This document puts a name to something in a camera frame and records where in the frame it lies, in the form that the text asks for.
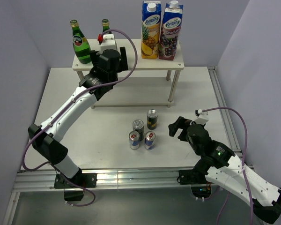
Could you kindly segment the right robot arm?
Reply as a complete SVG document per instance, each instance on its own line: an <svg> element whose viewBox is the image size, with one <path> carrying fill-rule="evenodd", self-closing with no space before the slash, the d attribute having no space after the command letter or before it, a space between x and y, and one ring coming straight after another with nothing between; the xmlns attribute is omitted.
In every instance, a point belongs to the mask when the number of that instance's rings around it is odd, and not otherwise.
<svg viewBox="0 0 281 225"><path fill-rule="evenodd" d="M205 121L192 121L184 117L178 117L168 126L170 136L181 129L178 139L188 142L195 154L200 156L192 169L178 172L179 183L214 183L252 205L253 213L259 219L274 224L281 215L281 187L272 185L243 165L233 150L212 140L204 126Z"/></svg>

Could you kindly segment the dark energy can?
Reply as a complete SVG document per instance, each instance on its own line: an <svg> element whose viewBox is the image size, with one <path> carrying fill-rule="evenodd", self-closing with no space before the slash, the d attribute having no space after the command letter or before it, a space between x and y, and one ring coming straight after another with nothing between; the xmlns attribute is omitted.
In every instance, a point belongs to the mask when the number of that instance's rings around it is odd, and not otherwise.
<svg viewBox="0 0 281 225"><path fill-rule="evenodd" d="M137 131L139 133L139 140L142 141L144 139L144 122L140 119L134 120L133 131Z"/></svg>
<svg viewBox="0 0 281 225"><path fill-rule="evenodd" d="M150 109L147 112L147 127L149 130L154 130L157 127L158 112L156 109Z"/></svg>

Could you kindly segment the Red Bull can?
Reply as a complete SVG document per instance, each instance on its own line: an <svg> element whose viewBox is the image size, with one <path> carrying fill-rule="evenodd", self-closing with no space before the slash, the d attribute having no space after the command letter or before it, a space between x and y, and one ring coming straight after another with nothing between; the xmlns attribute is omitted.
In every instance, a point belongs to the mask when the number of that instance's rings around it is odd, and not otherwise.
<svg viewBox="0 0 281 225"><path fill-rule="evenodd" d="M145 134L145 148L147 150L152 150L154 148L154 144L155 144L155 133L153 131L148 131L146 134Z"/></svg>
<svg viewBox="0 0 281 225"><path fill-rule="evenodd" d="M137 131L131 131L129 133L129 147L133 150L139 148L140 144L140 135Z"/></svg>

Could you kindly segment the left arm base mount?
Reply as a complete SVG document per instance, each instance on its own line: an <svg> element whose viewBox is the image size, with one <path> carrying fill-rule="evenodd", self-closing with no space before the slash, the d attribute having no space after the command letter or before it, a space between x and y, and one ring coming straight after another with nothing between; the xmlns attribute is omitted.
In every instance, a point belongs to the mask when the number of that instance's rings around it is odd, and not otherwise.
<svg viewBox="0 0 281 225"><path fill-rule="evenodd" d="M90 190L96 187L96 173L79 172L73 178L67 178L64 174L56 174L53 188L64 190L64 200L71 207L85 207L93 204L96 200L95 193ZM78 203L86 194L90 194L93 199L89 203Z"/></svg>

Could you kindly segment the green Perrier bottle front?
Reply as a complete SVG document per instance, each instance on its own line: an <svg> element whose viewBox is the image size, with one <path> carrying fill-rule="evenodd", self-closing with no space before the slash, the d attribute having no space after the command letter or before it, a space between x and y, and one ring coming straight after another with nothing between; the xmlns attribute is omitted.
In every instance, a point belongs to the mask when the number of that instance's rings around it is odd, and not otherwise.
<svg viewBox="0 0 281 225"><path fill-rule="evenodd" d="M77 20L71 20L70 25L72 28L73 36L73 49L79 62L82 64L88 64L91 62L90 58L90 45L82 33Z"/></svg>

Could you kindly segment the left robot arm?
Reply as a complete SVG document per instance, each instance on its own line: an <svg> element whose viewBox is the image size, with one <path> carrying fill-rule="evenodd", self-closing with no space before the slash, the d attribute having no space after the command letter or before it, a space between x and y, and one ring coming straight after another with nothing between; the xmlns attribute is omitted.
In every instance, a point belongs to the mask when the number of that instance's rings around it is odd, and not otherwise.
<svg viewBox="0 0 281 225"><path fill-rule="evenodd" d="M65 182L71 187L82 185L84 178L61 140L76 120L113 88L118 73L128 70L125 47L102 53L91 51L90 56L95 64L72 96L49 119L28 128L32 147L65 176Z"/></svg>

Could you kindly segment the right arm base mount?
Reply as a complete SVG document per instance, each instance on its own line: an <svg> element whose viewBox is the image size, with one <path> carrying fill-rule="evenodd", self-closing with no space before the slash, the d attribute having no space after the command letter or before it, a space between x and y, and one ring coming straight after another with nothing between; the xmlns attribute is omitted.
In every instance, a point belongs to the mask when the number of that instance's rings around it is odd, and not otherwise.
<svg viewBox="0 0 281 225"><path fill-rule="evenodd" d="M179 170L176 179L180 185L190 185L191 193L195 198L206 199L211 196L211 185L207 182L205 176L191 170Z"/></svg>

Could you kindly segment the green perrier bottle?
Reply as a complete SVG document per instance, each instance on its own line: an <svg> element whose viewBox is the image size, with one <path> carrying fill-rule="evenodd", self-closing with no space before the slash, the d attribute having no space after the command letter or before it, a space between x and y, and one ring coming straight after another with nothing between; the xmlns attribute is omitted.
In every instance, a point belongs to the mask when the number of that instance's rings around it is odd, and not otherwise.
<svg viewBox="0 0 281 225"><path fill-rule="evenodd" d="M109 22L108 19L103 19L101 21L101 23L102 23L102 27L103 27L103 32L105 32L105 31L110 29L110 22Z"/></svg>
<svg viewBox="0 0 281 225"><path fill-rule="evenodd" d="M82 64L88 64L91 62L90 58L90 45L82 33L77 20L71 20L70 25L72 28L73 36L73 49L79 62Z"/></svg>

